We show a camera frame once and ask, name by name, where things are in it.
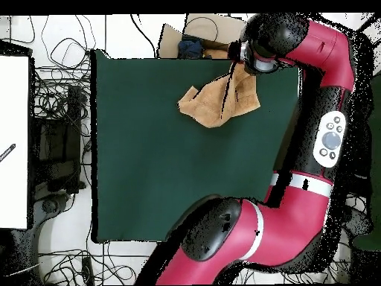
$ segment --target control panel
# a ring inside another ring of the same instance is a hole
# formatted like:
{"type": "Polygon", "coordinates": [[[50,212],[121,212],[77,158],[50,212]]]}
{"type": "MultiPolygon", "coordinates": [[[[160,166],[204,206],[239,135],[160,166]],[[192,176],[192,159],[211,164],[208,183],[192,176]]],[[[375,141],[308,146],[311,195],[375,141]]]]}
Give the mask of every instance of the control panel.
{"type": "Polygon", "coordinates": [[[324,114],[318,126],[313,157],[326,168],[332,168],[338,161],[344,138],[346,120],[339,111],[324,114]]]}

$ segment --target cardboard box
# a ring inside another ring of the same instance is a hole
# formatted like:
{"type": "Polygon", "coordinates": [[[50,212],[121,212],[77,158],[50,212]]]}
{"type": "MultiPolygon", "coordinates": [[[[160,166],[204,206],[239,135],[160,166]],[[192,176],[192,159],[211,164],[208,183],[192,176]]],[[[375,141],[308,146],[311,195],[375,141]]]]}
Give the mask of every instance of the cardboard box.
{"type": "Polygon", "coordinates": [[[160,58],[177,58],[183,34],[203,39],[204,49],[228,50],[228,44],[240,38],[245,26],[241,19],[211,13],[189,13],[182,32],[164,24],[159,41],[160,58]]]}

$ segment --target gray dial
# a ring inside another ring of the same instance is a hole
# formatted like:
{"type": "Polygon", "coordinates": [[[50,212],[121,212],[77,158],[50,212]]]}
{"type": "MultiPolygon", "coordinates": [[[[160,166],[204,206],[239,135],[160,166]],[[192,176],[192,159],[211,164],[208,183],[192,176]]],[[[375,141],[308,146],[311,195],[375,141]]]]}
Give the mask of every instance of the gray dial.
{"type": "Polygon", "coordinates": [[[334,132],[325,133],[322,141],[323,145],[331,150],[335,150],[342,143],[340,136],[334,132]]]}

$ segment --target blue object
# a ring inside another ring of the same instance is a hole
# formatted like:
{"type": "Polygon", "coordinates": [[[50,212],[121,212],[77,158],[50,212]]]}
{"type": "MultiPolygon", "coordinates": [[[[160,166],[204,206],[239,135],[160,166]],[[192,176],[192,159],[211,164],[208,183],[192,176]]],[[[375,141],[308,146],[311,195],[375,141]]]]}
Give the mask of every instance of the blue object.
{"type": "Polygon", "coordinates": [[[192,42],[190,40],[181,41],[179,43],[180,59],[201,59],[203,47],[200,41],[192,42]]]}

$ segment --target white band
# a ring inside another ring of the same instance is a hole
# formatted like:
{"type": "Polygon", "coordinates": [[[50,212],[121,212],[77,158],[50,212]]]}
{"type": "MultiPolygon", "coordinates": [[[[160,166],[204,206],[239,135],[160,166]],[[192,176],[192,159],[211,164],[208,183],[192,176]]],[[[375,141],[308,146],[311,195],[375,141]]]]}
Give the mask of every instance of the white band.
{"type": "MultiPolygon", "coordinates": [[[[278,181],[278,177],[279,174],[273,174],[270,185],[275,185],[278,181]]],[[[294,188],[303,188],[305,180],[308,181],[306,191],[317,193],[324,197],[330,197],[330,192],[332,191],[333,186],[325,181],[321,181],[312,177],[302,176],[300,174],[292,174],[292,179],[289,186],[294,188]]]]}
{"type": "Polygon", "coordinates": [[[240,260],[247,260],[252,255],[254,255],[255,251],[257,251],[257,249],[260,245],[260,241],[262,240],[262,236],[263,236],[263,216],[262,216],[262,213],[260,212],[260,209],[258,206],[256,206],[252,202],[250,202],[250,203],[254,206],[255,211],[257,212],[257,231],[254,232],[255,233],[255,239],[254,239],[254,242],[252,244],[252,247],[240,260]]]}

